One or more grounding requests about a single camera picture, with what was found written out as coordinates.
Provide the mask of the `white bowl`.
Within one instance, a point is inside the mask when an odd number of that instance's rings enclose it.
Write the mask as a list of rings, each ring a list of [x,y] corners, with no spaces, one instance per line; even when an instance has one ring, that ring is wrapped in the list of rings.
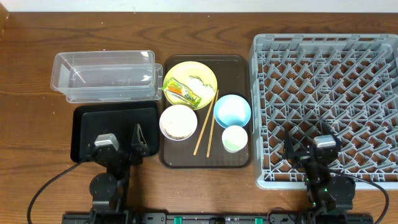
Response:
[[[172,141],[188,139],[198,125],[195,112],[185,105],[169,106],[160,116],[159,128]]]

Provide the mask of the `white cup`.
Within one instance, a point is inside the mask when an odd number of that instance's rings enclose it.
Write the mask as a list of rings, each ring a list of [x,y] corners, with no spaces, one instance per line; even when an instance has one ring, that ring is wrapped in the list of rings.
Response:
[[[235,153],[246,146],[248,143],[248,134],[240,126],[230,126],[223,131],[221,140],[227,152]]]

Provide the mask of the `green orange snack wrapper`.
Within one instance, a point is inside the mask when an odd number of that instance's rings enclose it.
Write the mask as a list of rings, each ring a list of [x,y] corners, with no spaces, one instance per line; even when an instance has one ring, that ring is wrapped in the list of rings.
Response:
[[[195,94],[188,86],[180,83],[174,78],[170,78],[166,84],[163,85],[162,90],[190,104],[194,108],[201,102],[201,97]]]

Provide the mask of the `light blue bowl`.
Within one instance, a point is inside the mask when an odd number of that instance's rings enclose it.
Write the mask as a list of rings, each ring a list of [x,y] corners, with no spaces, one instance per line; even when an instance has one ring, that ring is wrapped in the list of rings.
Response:
[[[244,127],[251,118],[249,103],[239,95],[222,96],[213,109],[216,122],[222,128],[230,126]]]

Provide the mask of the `yellow plate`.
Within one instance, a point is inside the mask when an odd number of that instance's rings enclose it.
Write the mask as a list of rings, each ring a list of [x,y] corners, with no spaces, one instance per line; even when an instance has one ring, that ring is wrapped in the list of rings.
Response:
[[[174,65],[167,73],[164,78],[164,84],[170,79],[174,78],[178,80],[180,83],[188,86],[188,78],[189,77],[196,77],[202,80],[205,85],[211,86],[215,92],[218,89],[218,82],[215,76],[215,73],[212,71],[210,67],[205,65],[204,63],[194,62],[194,61],[187,61],[187,62],[180,62]],[[207,104],[209,104],[212,99],[215,97],[212,96],[211,98],[201,98],[200,104],[194,108],[190,104],[180,100],[179,98],[171,95],[164,91],[164,95],[169,103],[172,105],[185,105],[191,107],[193,110],[199,110],[204,108]]]

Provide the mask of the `white napkin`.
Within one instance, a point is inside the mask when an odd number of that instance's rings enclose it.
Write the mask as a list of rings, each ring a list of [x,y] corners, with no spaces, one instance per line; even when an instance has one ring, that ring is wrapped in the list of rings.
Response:
[[[188,87],[201,98],[211,98],[216,93],[211,86],[205,85],[201,79],[196,77],[188,78]]]

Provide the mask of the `wooden chopstick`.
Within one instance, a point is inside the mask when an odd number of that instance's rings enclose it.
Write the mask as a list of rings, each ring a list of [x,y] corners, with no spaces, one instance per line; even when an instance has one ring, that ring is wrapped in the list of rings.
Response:
[[[209,135],[209,140],[208,140],[208,147],[206,151],[206,158],[210,157],[210,152],[211,152],[211,145],[212,145],[212,139],[213,139],[213,131],[214,131],[214,125],[215,125],[215,116],[214,116],[214,111],[215,111],[215,105],[218,101],[218,96],[219,96],[219,90],[216,92],[215,100],[214,100],[214,105],[213,105],[213,114],[211,117],[211,126],[210,126],[210,135]]]
[[[200,135],[199,135],[199,137],[198,137],[197,144],[196,144],[196,146],[195,146],[195,150],[194,150],[194,152],[193,152],[193,155],[194,155],[194,156],[195,156],[195,155],[197,154],[197,152],[198,152],[198,148],[199,148],[199,146],[200,146],[201,139],[202,139],[202,137],[203,137],[203,133],[205,132],[206,125],[207,125],[208,119],[209,119],[209,117],[210,117],[210,113],[211,113],[213,104],[214,104],[216,98],[218,97],[218,93],[219,93],[219,90],[216,91],[216,95],[215,95],[215,97],[212,99],[212,101],[211,101],[211,103],[210,103],[210,106],[209,106],[209,108],[208,108],[208,112],[207,112],[207,114],[206,114],[205,120],[204,120],[204,122],[203,122],[201,131],[200,131]]]

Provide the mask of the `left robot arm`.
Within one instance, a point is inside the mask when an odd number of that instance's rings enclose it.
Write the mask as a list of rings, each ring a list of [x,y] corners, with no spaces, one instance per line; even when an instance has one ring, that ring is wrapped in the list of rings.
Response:
[[[131,146],[123,149],[113,133],[100,134],[91,150],[91,160],[106,168],[105,173],[96,175],[90,182],[93,197],[92,209],[87,223],[140,222],[127,205],[130,168],[142,164],[142,157],[149,152],[140,124],[133,129]]]

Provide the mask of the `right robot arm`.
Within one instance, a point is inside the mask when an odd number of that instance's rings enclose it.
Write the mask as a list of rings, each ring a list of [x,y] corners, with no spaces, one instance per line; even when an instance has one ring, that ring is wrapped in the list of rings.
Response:
[[[303,169],[307,196],[313,207],[297,216],[295,223],[348,223],[346,212],[353,208],[356,184],[348,177],[332,176],[327,167],[341,151],[341,141],[324,126],[312,143],[295,150],[293,138],[284,131],[284,159],[294,169]]]

